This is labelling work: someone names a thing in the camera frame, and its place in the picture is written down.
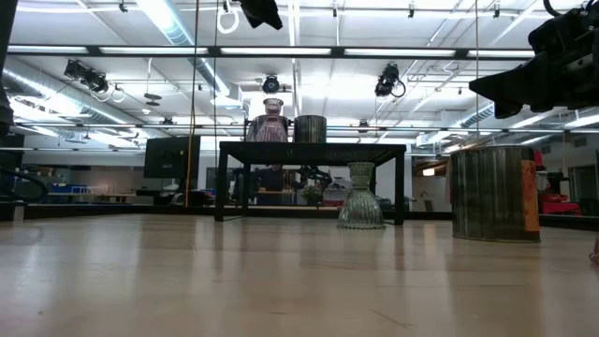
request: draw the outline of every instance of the computer monitor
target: computer monitor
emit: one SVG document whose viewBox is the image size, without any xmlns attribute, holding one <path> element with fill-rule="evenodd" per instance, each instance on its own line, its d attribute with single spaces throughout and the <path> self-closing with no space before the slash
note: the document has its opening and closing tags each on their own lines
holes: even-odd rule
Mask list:
<svg viewBox="0 0 599 337">
<path fill-rule="evenodd" d="M 144 178 L 197 179 L 200 136 L 194 136 L 191 149 L 191 171 L 187 177 L 189 137 L 148 139 Z"/>
</svg>

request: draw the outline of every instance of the ceiling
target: ceiling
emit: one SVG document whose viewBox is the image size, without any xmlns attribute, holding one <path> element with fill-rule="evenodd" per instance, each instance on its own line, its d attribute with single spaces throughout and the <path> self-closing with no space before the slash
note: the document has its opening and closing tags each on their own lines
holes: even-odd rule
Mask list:
<svg viewBox="0 0 599 337">
<path fill-rule="evenodd" d="M 193 33 L 195 27 L 196 1 L 172 1 L 183 25 Z M 288 7 L 297 1 L 299 11 L 295 16 L 299 24 L 290 24 Z M 136 1 L 126 1 L 128 12 L 118 9 L 120 0 L 53 0 L 19 2 L 11 44 L 43 45 L 132 45 L 165 46 L 168 40 L 138 7 Z M 528 34 L 549 18 L 543 10 L 542 1 L 535 0 L 480 0 L 478 1 L 478 24 L 475 23 L 474 0 L 278 0 L 284 28 L 277 31 L 266 24 L 252 29 L 243 16 L 239 27 L 230 34 L 217 29 L 215 9 L 222 1 L 201 0 L 198 13 L 197 40 L 202 46 L 356 46 L 356 47 L 440 47 L 440 48 L 501 48 L 530 49 Z M 408 12 L 414 4 L 414 18 Z M 493 18 L 498 4 L 500 16 Z M 581 1 L 552 0 L 558 10 L 577 7 Z M 337 18 L 333 8 L 339 9 Z M 223 18 L 223 26 L 232 24 L 232 15 Z M 10 56 L 13 61 L 24 63 L 43 73 L 82 90 L 83 85 L 71 82 L 65 75 L 67 57 L 63 56 Z M 106 73 L 107 79 L 124 90 L 125 99 L 100 95 L 108 100 L 104 104 L 130 116 L 128 123 L 157 124 L 165 117 L 173 117 L 175 123 L 190 124 L 192 92 L 196 90 L 197 124 L 241 124 L 246 113 L 262 110 L 264 94 L 256 79 L 267 74 L 277 75 L 288 88 L 278 94 L 285 102 L 284 115 L 296 114 L 292 92 L 299 95 L 301 114 L 326 116 L 330 125 L 357 125 L 367 119 L 371 125 L 386 126 L 454 126 L 463 118 L 476 113 L 476 96 L 470 92 L 468 82 L 476 76 L 502 72 L 520 64 L 514 61 L 417 61 L 373 59 L 298 59 L 294 68 L 291 59 L 285 58 L 218 58 L 208 62 L 220 72 L 223 79 L 239 85 L 248 109 L 215 109 L 211 104 L 210 88 L 199 76 L 193 83 L 194 71 L 184 58 L 155 58 L 150 74 L 148 59 L 79 57 L 84 64 Z M 407 86 L 404 97 L 376 99 L 373 87 L 388 63 L 398 65 Z M 294 69 L 297 72 L 294 86 Z M 159 107 L 146 107 L 146 92 L 163 97 Z M 488 102 L 478 99 L 479 107 Z M 145 114 L 142 109 L 150 108 Z M 508 128 L 536 116 L 524 111 L 506 120 L 489 117 L 480 127 Z M 559 110 L 547 118 L 559 117 L 559 123 L 578 118 L 572 113 Z M 528 127 L 541 125 L 548 120 L 540 119 Z M 186 130 L 165 130 L 165 136 L 185 134 Z M 220 131 L 219 136 L 237 137 L 241 131 Z M 398 142 L 415 143 L 421 131 L 397 131 L 390 133 L 369 132 L 366 138 L 396 139 Z M 355 131 L 336 132 L 330 137 L 357 137 Z M 464 137 L 448 135 L 441 139 L 448 147 L 464 142 Z"/>
</svg>

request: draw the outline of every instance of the black table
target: black table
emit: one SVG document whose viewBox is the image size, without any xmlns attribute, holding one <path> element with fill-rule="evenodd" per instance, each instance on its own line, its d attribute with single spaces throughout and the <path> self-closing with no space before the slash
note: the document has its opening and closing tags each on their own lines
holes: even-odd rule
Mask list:
<svg viewBox="0 0 599 337">
<path fill-rule="evenodd" d="M 284 143 L 221 141 L 216 182 L 214 220 L 223 221 L 226 203 L 226 169 L 231 155 L 243 163 L 241 208 L 248 209 L 249 182 L 252 164 L 258 165 L 320 165 L 347 166 L 354 162 L 370 162 L 376 167 L 395 158 L 395 225 L 403 224 L 403 155 L 405 145 L 339 144 L 339 143 Z M 376 168 L 371 179 L 375 193 Z"/>
</svg>

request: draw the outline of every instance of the silver cylinder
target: silver cylinder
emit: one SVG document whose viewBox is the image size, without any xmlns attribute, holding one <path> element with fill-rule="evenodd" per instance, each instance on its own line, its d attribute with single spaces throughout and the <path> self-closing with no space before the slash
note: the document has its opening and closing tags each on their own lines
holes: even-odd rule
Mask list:
<svg viewBox="0 0 599 337">
<path fill-rule="evenodd" d="M 303 115 L 293 122 L 294 142 L 327 142 L 327 119 L 323 116 Z"/>
<path fill-rule="evenodd" d="M 533 149 L 489 146 L 453 153 L 451 203 L 454 237 L 540 241 Z"/>
</svg>

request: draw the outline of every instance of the white ceiling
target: white ceiling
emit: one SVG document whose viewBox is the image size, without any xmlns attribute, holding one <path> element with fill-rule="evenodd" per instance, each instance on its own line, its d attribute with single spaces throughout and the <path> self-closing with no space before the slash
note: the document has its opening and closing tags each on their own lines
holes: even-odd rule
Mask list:
<svg viewBox="0 0 599 337">
<path fill-rule="evenodd" d="M 332 17 L 332 0 L 299 0 L 301 5 L 299 40 L 302 46 L 334 46 L 336 45 L 336 20 Z M 430 47 L 467 47 L 475 48 L 476 33 L 474 0 L 461 1 L 458 13 L 450 17 L 449 11 L 458 0 L 416 0 L 416 14 L 413 19 L 407 18 L 405 11 L 412 1 L 407 0 L 338 0 L 339 8 L 344 8 L 347 15 L 340 16 L 339 39 L 342 46 L 389 46 L 389 47 L 427 47 L 439 27 Z M 153 25 L 143 11 L 136 10 L 135 1 L 128 1 L 128 13 L 118 10 L 91 13 L 38 13 L 26 11 L 27 8 L 77 9 L 81 4 L 91 8 L 117 8 L 120 0 L 52 0 L 52 1 L 20 1 L 21 10 L 15 20 L 11 43 L 20 44 L 68 44 L 68 45 L 167 45 L 168 41 Z M 493 19 L 488 16 L 493 11 L 492 0 L 478 1 L 479 31 L 478 46 L 497 48 L 530 48 L 528 34 L 548 17 L 543 10 L 542 1 L 534 0 L 502 0 L 502 16 Z M 514 21 L 521 11 L 536 3 L 536 10 L 516 24 L 496 44 L 492 41 L 500 32 Z M 565 10 L 580 5 L 581 1 L 552 0 L 558 10 Z M 195 1 L 176 1 L 184 23 L 193 32 L 195 20 Z M 200 1 L 201 8 L 216 6 L 214 1 Z M 276 31 L 267 25 L 252 29 L 241 17 L 239 28 L 229 34 L 215 34 L 216 15 L 213 10 L 199 12 L 198 41 L 201 45 L 269 45 L 288 46 L 289 31 L 287 24 L 287 1 L 277 1 L 285 27 Z M 56 56 L 19 56 L 18 60 L 45 72 L 60 81 L 67 82 L 63 75 L 66 58 Z M 98 71 L 105 72 L 107 78 L 120 83 L 127 99 L 122 103 L 108 101 L 114 108 L 122 110 L 144 122 L 157 123 L 163 116 L 175 116 L 180 124 L 187 124 L 191 110 L 191 79 L 193 70 L 185 59 L 154 59 L 153 73 L 149 91 L 164 97 L 161 106 L 152 108 L 153 112 L 144 115 L 141 109 L 146 91 L 147 60 L 141 58 L 94 58 L 81 57 L 85 64 Z M 266 74 L 276 74 L 282 83 L 292 86 L 293 67 L 288 59 L 217 59 L 211 60 L 223 74 L 225 80 L 238 84 L 244 89 L 245 96 L 261 97 L 256 85 L 256 78 L 264 78 Z M 412 61 L 408 60 L 330 60 L 301 59 L 300 66 L 303 114 L 318 114 L 329 118 L 331 124 L 356 124 L 359 119 L 371 119 L 381 105 L 373 94 L 373 87 L 383 67 L 389 63 L 397 63 L 404 72 Z M 466 111 L 473 111 L 475 95 L 470 92 L 468 81 L 475 79 L 476 69 L 479 76 L 494 74 L 517 66 L 518 62 L 453 62 L 447 68 L 460 67 L 460 74 L 453 81 L 435 93 L 451 75 L 442 68 L 448 61 L 417 62 L 407 75 L 408 95 L 395 103 L 385 102 L 385 106 L 372 119 L 372 123 L 380 125 L 418 125 L 446 126 L 452 125 L 464 116 Z M 432 95 L 417 111 L 410 113 L 420 101 Z M 197 92 L 197 110 L 213 115 L 209 92 Z M 285 115 L 292 117 L 291 101 L 285 100 Z M 243 114 L 240 110 L 219 110 L 219 123 L 228 124 L 231 117 L 241 122 Z M 524 112 L 518 117 L 505 121 L 494 121 L 489 118 L 485 125 L 510 126 L 515 121 L 531 115 Z M 393 133 L 388 137 L 415 137 L 418 133 Z"/>
</svg>

